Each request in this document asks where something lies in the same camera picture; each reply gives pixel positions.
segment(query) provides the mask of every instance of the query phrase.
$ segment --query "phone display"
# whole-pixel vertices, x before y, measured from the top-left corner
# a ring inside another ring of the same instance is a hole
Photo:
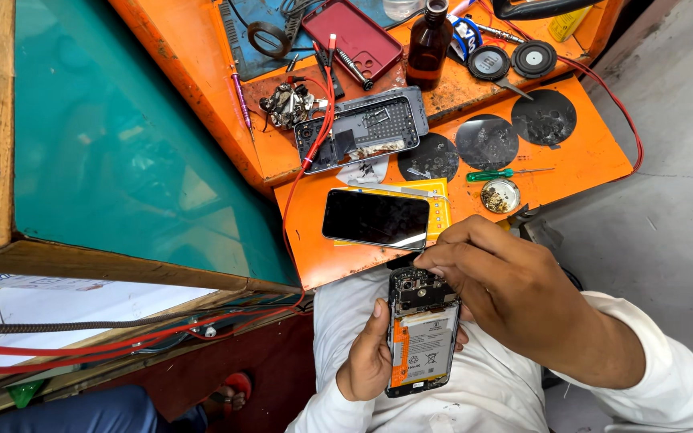
[[[434,273],[404,267],[390,274],[390,399],[448,383],[460,305],[454,289]]]
[[[426,200],[331,190],[322,220],[330,239],[418,251],[427,244]]]

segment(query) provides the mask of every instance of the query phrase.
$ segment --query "foot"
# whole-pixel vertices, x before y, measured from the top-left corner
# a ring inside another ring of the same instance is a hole
[[[232,412],[242,409],[245,405],[244,392],[235,392],[234,389],[231,389],[228,386],[223,386],[217,389],[216,393],[222,395],[226,402],[231,403]],[[209,425],[218,419],[225,418],[227,415],[227,413],[224,411],[225,404],[215,401],[214,398],[215,396],[212,399],[207,399],[202,402],[202,407],[205,411],[205,415],[207,415],[207,422]]]

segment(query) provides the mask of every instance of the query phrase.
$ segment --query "white cloth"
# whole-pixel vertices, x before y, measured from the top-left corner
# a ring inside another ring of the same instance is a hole
[[[314,360],[318,393],[288,432],[464,433],[548,431],[544,420],[541,368],[505,348],[475,323],[461,322],[470,342],[454,355],[451,379],[443,387],[389,399],[351,402],[336,386],[336,371],[352,340],[373,311],[373,300],[387,299],[390,271],[375,267],[320,287],[314,297]],[[598,310],[626,323],[640,338],[646,373],[626,390],[590,389],[614,419],[615,432],[693,431],[693,353],[665,337],[650,318],[627,300],[585,292]]]

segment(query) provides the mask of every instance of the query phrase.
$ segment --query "phone battery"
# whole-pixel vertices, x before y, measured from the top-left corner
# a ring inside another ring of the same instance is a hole
[[[392,388],[448,374],[457,307],[395,318],[392,329]]]

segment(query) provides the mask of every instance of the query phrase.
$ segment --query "hand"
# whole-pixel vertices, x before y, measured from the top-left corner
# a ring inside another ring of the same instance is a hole
[[[336,372],[336,384],[349,401],[375,399],[387,387],[392,375],[392,357],[387,346],[390,309],[377,299],[365,328],[352,342],[349,358]]]
[[[635,333],[592,308],[548,249],[482,216],[449,227],[414,264],[444,276],[480,328],[538,364],[601,388],[643,378]]]

